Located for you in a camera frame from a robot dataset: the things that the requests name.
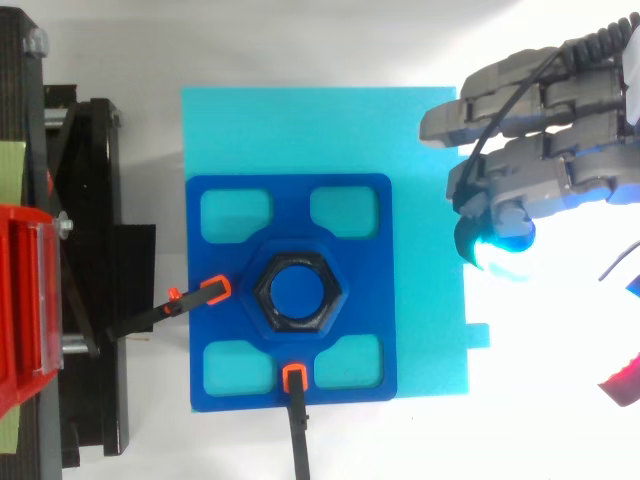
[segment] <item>metal screw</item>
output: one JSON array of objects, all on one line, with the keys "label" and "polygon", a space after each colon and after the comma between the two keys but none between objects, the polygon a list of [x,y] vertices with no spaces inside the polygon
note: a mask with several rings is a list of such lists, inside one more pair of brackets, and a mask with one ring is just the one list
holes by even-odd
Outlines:
[{"label": "metal screw", "polygon": [[27,55],[42,59],[49,55],[49,37],[41,28],[33,28],[24,39],[24,51]]},{"label": "metal screw", "polygon": [[122,127],[122,112],[120,110],[111,111],[111,125],[115,128]]},{"label": "metal screw", "polygon": [[60,212],[55,224],[60,238],[62,240],[69,238],[69,232],[73,230],[73,220],[68,217],[67,212]]}]

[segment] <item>red container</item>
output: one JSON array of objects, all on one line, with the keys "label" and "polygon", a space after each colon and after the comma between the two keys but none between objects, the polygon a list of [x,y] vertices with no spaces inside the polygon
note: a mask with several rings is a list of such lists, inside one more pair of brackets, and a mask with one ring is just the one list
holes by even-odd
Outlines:
[{"label": "red container", "polygon": [[62,367],[59,258],[53,217],[0,205],[0,418]]}]

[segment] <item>white background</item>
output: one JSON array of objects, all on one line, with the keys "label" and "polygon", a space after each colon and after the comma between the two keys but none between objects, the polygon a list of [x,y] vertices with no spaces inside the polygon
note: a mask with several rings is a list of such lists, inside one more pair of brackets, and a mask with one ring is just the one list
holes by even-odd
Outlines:
[{"label": "white background", "polygon": [[[510,53],[638,9],[637,0],[13,4],[49,33],[46,82],[77,83],[80,99],[107,97],[123,111],[123,214],[158,225],[157,302],[169,286],[186,288],[183,85],[460,86]],[[627,355],[620,341],[638,338],[611,326],[637,318],[638,304],[566,282],[510,285],[475,271],[466,280],[468,320],[493,334],[492,349],[470,353],[471,395],[310,407],[313,478],[640,478],[640,406],[619,409],[594,383],[602,354]],[[187,338],[179,319],[128,340],[131,444],[110,459],[83,449],[65,480],[293,478],[284,409],[191,413]]]}]

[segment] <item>black wire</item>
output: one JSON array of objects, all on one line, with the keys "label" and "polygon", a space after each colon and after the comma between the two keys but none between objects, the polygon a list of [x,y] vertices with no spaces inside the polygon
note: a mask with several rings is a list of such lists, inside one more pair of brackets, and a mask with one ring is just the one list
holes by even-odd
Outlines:
[{"label": "black wire", "polygon": [[633,253],[633,251],[638,247],[640,247],[640,240],[634,243],[633,245],[631,245],[624,252],[622,252],[622,254],[620,254],[620,256],[616,258],[616,261],[613,262],[611,266],[607,268],[602,275],[600,275],[600,278],[598,279],[598,281],[601,282],[602,280],[607,278],[607,276],[613,271],[613,269],[616,268],[620,264],[620,262],[622,262],[622,260],[624,260],[629,255],[631,255],[631,253]]},{"label": "black wire", "polygon": [[500,125],[502,120],[507,116],[509,111],[513,108],[513,106],[522,98],[522,96],[531,88],[531,86],[542,76],[542,74],[551,66],[551,64],[556,60],[556,58],[562,55],[562,50],[557,50],[549,55],[539,66],[536,68],[529,77],[518,87],[518,89],[509,97],[509,100],[502,106],[502,108],[498,111],[495,117],[489,123],[489,126],[485,128],[478,138],[478,143],[476,144],[473,152],[469,159],[465,162],[464,169],[462,170],[462,174],[460,175],[460,180],[458,180],[458,184],[456,185],[456,193],[462,192],[464,189],[467,180],[469,180],[469,175],[471,175],[471,171],[473,170],[474,165],[477,163],[480,158],[480,152],[484,148],[487,140],[491,138],[493,132]]},{"label": "black wire", "polygon": [[600,29],[597,34],[591,34],[578,40],[565,42],[562,47],[549,55],[518,87],[509,97],[509,100],[502,106],[487,128],[482,132],[469,159],[465,162],[460,175],[460,180],[456,184],[456,191],[453,194],[453,208],[459,211],[467,200],[473,195],[474,190],[469,188],[468,180],[473,167],[481,158],[480,153],[487,140],[491,138],[493,132],[507,116],[513,106],[540,79],[542,74],[551,66],[557,58],[563,58],[567,70],[571,74],[587,70],[592,65],[598,64],[605,58],[622,53],[631,35],[640,28],[640,14],[634,12],[629,18],[621,18],[618,23],[612,23],[606,29]]}]

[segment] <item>black hex nut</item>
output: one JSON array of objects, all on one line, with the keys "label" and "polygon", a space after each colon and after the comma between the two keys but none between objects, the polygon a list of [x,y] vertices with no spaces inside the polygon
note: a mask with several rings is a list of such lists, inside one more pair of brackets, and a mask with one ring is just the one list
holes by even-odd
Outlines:
[{"label": "black hex nut", "polygon": [[[311,315],[304,318],[290,318],[283,315],[273,304],[271,299],[271,282],[287,267],[302,265],[313,270],[324,286],[322,304]],[[331,313],[342,298],[342,288],[331,271],[325,258],[317,252],[286,252],[274,255],[262,272],[253,294],[256,297],[262,313],[275,332],[314,333],[320,331],[326,324]]]}]

